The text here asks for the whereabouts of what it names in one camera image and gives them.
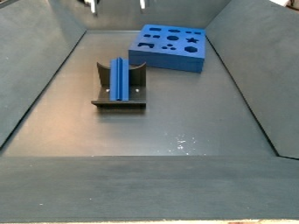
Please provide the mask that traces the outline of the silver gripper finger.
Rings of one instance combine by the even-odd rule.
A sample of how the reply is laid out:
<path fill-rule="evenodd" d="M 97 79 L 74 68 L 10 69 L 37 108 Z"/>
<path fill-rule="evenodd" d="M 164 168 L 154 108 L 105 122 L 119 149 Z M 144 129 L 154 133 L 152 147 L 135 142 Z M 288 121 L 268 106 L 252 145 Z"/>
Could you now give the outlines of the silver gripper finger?
<path fill-rule="evenodd" d="M 145 8 L 145 0 L 138 0 L 141 10 Z"/>
<path fill-rule="evenodd" d="M 97 13 L 97 0 L 89 0 L 89 9 L 93 14 Z"/>

